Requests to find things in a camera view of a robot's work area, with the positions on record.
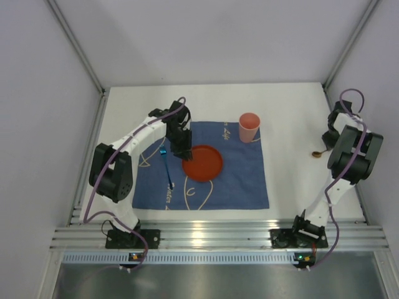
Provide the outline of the gold metal spoon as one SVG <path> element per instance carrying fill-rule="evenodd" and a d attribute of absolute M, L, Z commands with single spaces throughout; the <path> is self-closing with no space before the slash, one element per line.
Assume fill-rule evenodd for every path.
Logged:
<path fill-rule="evenodd" d="M 329 149 L 325 149 L 323 151 L 313 151 L 311 152 L 311 155 L 313 158 L 321 158 L 324 153 L 328 153 L 329 151 Z"/>

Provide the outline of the orange plastic plate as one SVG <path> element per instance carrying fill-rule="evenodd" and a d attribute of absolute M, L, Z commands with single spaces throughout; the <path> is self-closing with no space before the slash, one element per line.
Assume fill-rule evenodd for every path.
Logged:
<path fill-rule="evenodd" d="M 182 161 L 183 172 L 192 180 L 206 182 L 215 179 L 223 169 L 221 153 L 209 145 L 196 145 L 191 149 L 192 159 Z"/>

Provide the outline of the blue cloth placemat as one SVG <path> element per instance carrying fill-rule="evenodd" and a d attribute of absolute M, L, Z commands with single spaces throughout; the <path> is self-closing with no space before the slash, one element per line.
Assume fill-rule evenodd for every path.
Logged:
<path fill-rule="evenodd" d="M 221 153 L 221 173 L 211 181 L 194 181 L 183 172 L 182 159 L 167 152 L 171 190 L 159 150 L 160 145 L 170 150 L 170 143 L 162 138 L 140 156 L 132 206 L 171 211 L 269 208 L 261 136 L 243 143 L 233 122 L 197 121 L 191 129 L 193 146 L 209 145 Z"/>

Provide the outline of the pink plastic cup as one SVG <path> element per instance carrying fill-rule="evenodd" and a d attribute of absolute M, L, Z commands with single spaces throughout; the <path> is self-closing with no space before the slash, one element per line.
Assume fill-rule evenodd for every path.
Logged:
<path fill-rule="evenodd" d="M 260 118 L 255 113 L 244 113 L 239 118 L 239 138 L 243 143 L 250 143 L 260 126 Z"/>

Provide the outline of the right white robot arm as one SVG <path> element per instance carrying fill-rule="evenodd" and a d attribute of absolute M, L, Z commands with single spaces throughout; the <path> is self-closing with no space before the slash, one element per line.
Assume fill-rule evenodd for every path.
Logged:
<path fill-rule="evenodd" d="M 325 227 L 334 206 L 346 192 L 370 176 L 384 140 L 352 113 L 349 101 L 335 103 L 327 124 L 328 131 L 322 140 L 330 151 L 327 162 L 330 176 L 315 201 L 296 216 L 292 226 L 294 237 L 306 243 L 325 238 Z"/>

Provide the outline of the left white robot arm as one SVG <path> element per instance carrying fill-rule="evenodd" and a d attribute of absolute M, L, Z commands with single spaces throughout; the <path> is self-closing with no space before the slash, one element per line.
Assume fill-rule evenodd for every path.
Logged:
<path fill-rule="evenodd" d="M 167 109 L 156 108 L 124 137 L 94 150 L 89 174 L 92 192 L 84 209 L 82 222 L 106 216 L 113 226 L 123 232 L 136 229 L 139 219 L 132 201 L 141 154 L 156 141 L 165 138 L 171 153 L 183 161 L 192 154 L 191 112 L 186 98 L 180 97 Z"/>

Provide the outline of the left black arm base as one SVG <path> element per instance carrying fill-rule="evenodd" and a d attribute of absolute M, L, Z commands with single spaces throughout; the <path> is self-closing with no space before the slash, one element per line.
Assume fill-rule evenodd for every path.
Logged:
<path fill-rule="evenodd" d="M 161 230 L 158 229 L 139 229 L 138 233 L 145 239 L 149 249 L 157 249 L 160 244 Z M 124 232 L 117 228 L 107 231 L 105 243 L 106 249 L 144 249 L 145 244 L 136 235 Z"/>

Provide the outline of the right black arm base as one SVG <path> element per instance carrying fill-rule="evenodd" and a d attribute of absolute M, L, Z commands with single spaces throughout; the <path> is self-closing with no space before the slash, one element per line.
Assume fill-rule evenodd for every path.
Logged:
<path fill-rule="evenodd" d="M 325 234 L 321 236 L 300 230 L 271 229 L 271 244 L 273 249 L 326 249 L 329 245 Z"/>

